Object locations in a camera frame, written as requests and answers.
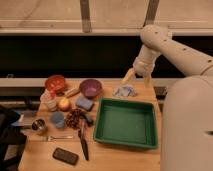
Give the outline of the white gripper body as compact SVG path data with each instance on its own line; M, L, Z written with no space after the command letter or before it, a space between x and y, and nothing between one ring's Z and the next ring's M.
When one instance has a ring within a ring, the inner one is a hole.
M142 77L150 76L154 70L156 59L160 55L160 52L143 45L138 56L133 62L135 73Z

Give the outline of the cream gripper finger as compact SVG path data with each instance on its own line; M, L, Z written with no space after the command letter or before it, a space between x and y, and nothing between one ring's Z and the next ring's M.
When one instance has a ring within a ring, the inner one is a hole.
M146 88L149 88L151 86L151 75L145 76L144 77L144 84Z
M135 77L135 70L133 68L130 68L127 71L126 75L124 76L124 78L122 80L122 84L126 84L128 81L130 81L134 77Z

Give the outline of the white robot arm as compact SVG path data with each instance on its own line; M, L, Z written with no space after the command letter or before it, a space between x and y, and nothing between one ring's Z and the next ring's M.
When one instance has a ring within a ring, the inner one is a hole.
M213 57L174 41L165 27L147 25L140 38L124 82L135 75L149 80L159 56L185 75L164 101L160 171L213 171Z

